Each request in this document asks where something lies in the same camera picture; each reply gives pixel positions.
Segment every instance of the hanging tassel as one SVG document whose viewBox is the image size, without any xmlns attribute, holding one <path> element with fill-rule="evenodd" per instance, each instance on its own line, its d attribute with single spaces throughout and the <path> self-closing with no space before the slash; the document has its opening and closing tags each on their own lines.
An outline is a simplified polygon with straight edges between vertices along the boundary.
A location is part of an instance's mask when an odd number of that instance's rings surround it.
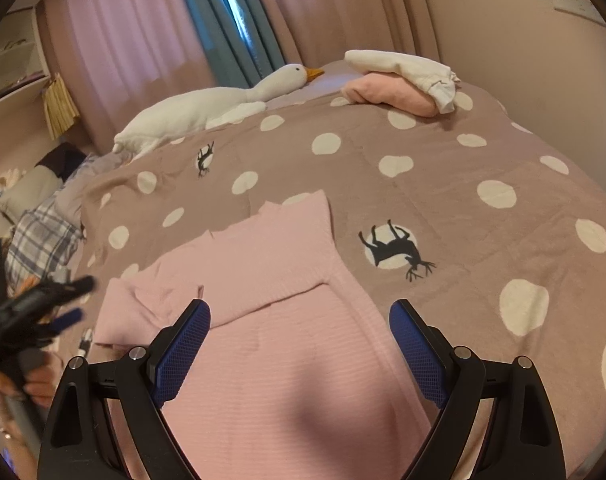
<svg viewBox="0 0 606 480">
<path fill-rule="evenodd" d="M 58 139 L 69 130 L 80 117 L 78 108 L 67 91 L 60 74 L 56 74 L 43 92 L 43 106 L 48 123 L 49 136 Z"/>
</svg>

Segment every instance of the wall outlet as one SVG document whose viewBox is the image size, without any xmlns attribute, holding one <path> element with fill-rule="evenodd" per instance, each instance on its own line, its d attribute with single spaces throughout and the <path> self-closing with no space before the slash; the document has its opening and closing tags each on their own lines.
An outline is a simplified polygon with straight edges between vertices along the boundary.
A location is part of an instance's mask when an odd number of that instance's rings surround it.
<svg viewBox="0 0 606 480">
<path fill-rule="evenodd" d="M 606 26 L 605 20 L 589 0 L 552 0 L 552 4 L 556 10 L 576 14 Z"/>
</svg>

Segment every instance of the pink sweater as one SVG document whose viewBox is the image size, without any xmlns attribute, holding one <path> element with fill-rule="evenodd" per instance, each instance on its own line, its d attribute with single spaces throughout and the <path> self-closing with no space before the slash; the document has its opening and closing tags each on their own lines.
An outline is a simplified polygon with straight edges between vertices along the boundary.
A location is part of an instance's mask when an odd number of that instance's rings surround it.
<svg viewBox="0 0 606 480">
<path fill-rule="evenodd" d="M 322 191 L 112 280 L 94 341 L 148 344 L 199 290 L 212 328 L 163 415 L 201 478 L 401 477 L 430 424 Z"/>
</svg>

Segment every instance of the bed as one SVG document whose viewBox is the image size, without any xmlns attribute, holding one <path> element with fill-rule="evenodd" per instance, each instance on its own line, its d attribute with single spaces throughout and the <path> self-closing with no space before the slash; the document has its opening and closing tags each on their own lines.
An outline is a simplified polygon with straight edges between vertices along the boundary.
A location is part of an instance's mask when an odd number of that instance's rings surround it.
<svg viewBox="0 0 606 480">
<path fill-rule="evenodd" d="M 337 250 L 381 315 L 407 298 L 452 345 L 490 360 L 530 356 L 568 475 L 583 475 L 606 434 L 606 194 L 470 84 L 456 111 L 434 120 L 349 105 L 336 88 L 307 92 L 87 184 L 72 265 L 99 285 L 69 306 L 86 317 L 61 339 L 63 357 L 96 325 L 110 279 L 265 202 L 322 189 Z M 481 405 L 459 478 L 490 407 Z"/>
</svg>

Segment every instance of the white goose plush toy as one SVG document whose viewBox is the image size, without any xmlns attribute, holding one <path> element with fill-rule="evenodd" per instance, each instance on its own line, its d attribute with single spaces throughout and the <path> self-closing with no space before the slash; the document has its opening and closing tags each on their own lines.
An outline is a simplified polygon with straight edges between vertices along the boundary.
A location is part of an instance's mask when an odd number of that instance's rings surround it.
<svg viewBox="0 0 606 480">
<path fill-rule="evenodd" d="M 205 88 L 168 97 L 139 113 L 114 137 L 114 153 L 128 150 L 134 159 L 152 152 L 166 140 L 179 139 L 203 129 L 240 122 L 266 110 L 266 102 L 298 90 L 323 70 L 289 64 L 254 88 Z"/>
</svg>

